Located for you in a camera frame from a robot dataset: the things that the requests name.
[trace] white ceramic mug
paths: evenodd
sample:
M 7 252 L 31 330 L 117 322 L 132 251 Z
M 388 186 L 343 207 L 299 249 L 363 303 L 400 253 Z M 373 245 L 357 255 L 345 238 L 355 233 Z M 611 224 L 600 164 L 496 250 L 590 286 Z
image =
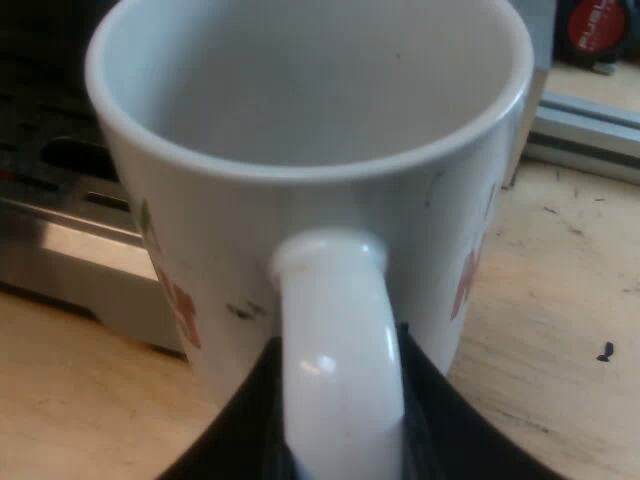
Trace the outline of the white ceramic mug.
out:
M 98 28 L 89 94 L 187 354 L 223 404 L 283 336 L 301 473 L 400 474 L 394 322 L 449 368 L 531 72 L 506 0 L 122 0 Z

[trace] black object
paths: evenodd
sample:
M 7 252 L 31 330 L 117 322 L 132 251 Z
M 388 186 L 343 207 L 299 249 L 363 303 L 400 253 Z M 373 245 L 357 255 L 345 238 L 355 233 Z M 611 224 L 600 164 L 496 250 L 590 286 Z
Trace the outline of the black object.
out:
M 556 56 L 612 73 L 640 42 L 640 0 L 558 0 Z
M 596 357 L 596 360 L 600 360 L 601 362 L 608 362 L 611 355 L 613 355 L 613 343 L 607 342 L 604 344 L 604 355 L 598 355 Z
M 405 480 L 558 480 L 480 416 L 398 330 L 405 392 Z M 272 339 L 233 399 L 158 480 L 294 480 L 284 442 L 281 342 Z

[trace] black speck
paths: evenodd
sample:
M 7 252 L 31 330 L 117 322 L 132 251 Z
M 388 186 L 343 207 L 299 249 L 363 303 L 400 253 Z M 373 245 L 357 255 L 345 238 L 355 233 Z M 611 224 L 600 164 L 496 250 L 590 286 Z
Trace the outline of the black speck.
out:
M 251 300 L 247 300 L 247 305 L 256 315 L 264 316 L 267 314 L 267 311 L 264 308 L 257 303 L 253 303 Z
M 231 305 L 229 303 L 227 303 L 226 307 L 227 307 L 227 310 L 229 311 L 229 313 L 235 315 L 240 320 L 253 320 L 253 315 L 251 315 L 246 310 L 242 310 L 241 308 L 234 307 L 233 305 Z

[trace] dark scratch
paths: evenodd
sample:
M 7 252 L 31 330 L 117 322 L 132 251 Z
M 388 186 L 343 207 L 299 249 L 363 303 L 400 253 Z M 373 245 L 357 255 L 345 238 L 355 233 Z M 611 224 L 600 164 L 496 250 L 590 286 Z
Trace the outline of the dark scratch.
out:
M 512 420 L 515 420 L 516 422 L 520 422 L 520 423 L 524 423 L 525 425 L 529 426 L 529 427 L 533 427 L 536 430 L 541 431 L 542 433 L 549 433 L 549 429 L 543 425 L 540 425 L 539 423 L 533 422 L 531 420 L 529 420 L 528 418 L 520 418 L 517 415 L 513 415 L 511 413 L 505 412 L 504 410 L 500 409 L 500 408 L 496 408 L 496 412 L 498 412 L 500 415 L 510 418 Z
M 241 308 L 234 307 L 233 305 L 231 305 L 229 303 L 227 303 L 226 307 L 227 307 L 227 310 L 229 311 L 229 313 L 235 315 L 240 320 L 253 320 L 253 315 L 251 315 L 246 310 L 242 310 Z
M 584 232 L 582 230 L 580 230 L 579 228 L 576 228 L 574 226 L 571 226 L 567 223 L 567 228 L 569 229 L 569 231 L 571 233 L 573 233 L 574 235 L 577 235 L 579 237 L 584 237 Z
M 256 315 L 264 316 L 267 314 L 267 311 L 264 308 L 262 308 L 257 303 L 253 303 L 251 300 L 247 300 L 247 305 Z
M 443 176 L 444 176 L 444 172 L 442 170 L 439 170 L 438 172 L 436 172 L 433 179 L 431 180 L 431 183 L 429 184 L 429 188 L 427 189 L 427 195 L 425 196 L 425 199 L 424 199 L 425 207 L 429 208 L 431 206 L 431 197 L 433 196 L 433 189 L 436 186 L 436 183 L 438 183 L 438 181 Z

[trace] dark stain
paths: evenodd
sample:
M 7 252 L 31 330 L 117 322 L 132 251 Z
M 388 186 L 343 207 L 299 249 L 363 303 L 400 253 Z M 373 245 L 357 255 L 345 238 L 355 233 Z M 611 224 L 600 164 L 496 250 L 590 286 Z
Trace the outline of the dark stain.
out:
M 262 308 L 257 303 L 253 303 L 251 300 L 247 300 L 247 305 L 255 315 L 264 317 L 267 314 L 267 311 L 264 308 Z
M 491 191 L 489 192 L 489 201 L 487 202 L 487 206 L 484 209 L 484 219 L 486 220 L 489 216 L 489 209 L 491 209 L 491 202 L 493 201 L 493 196 L 496 193 L 496 184 L 491 185 Z
M 600 354 L 596 357 L 596 360 L 600 361 L 600 362 L 608 362 L 609 361 L 609 357 L 611 357 L 613 355 L 613 343 L 612 342 L 606 342 L 604 344 L 604 354 Z
M 229 311 L 229 313 L 239 318 L 240 320 L 253 320 L 254 318 L 253 315 L 251 315 L 246 310 L 242 310 L 241 308 L 235 307 L 230 303 L 227 303 L 225 306 L 227 307 L 227 310 Z
M 519 423 L 523 423 L 529 427 L 535 428 L 536 430 L 548 434 L 550 433 L 549 429 L 547 427 L 545 427 L 544 425 L 540 425 L 539 423 L 533 422 L 531 420 L 529 420 L 528 418 L 520 418 L 517 415 L 513 415 L 511 413 L 505 412 L 504 410 L 501 410 L 499 408 L 496 408 L 496 412 L 498 412 L 500 415 L 510 418 L 512 420 L 515 420 L 516 422 Z
M 580 230 L 579 228 L 576 228 L 574 226 L 571 226 L 569 224 L 567 224 L 567 228 L 569 229 L 569 231 L 571 233 L 573 233 L 574 235 L 577 235 L 579 237 L 584 237 L 584 232 L 582 230 Z
M 427 189 L 427 194 L 424 199 L 424 206 L 429 208 L 431 206 L 431 197 L 433 196 L 433 189 L 436 186 L 436 183 L 444 176 L 444 172 L 442 170 L 436 172 L 435 176 L 431 180 L 429 184 L 429 188 Z

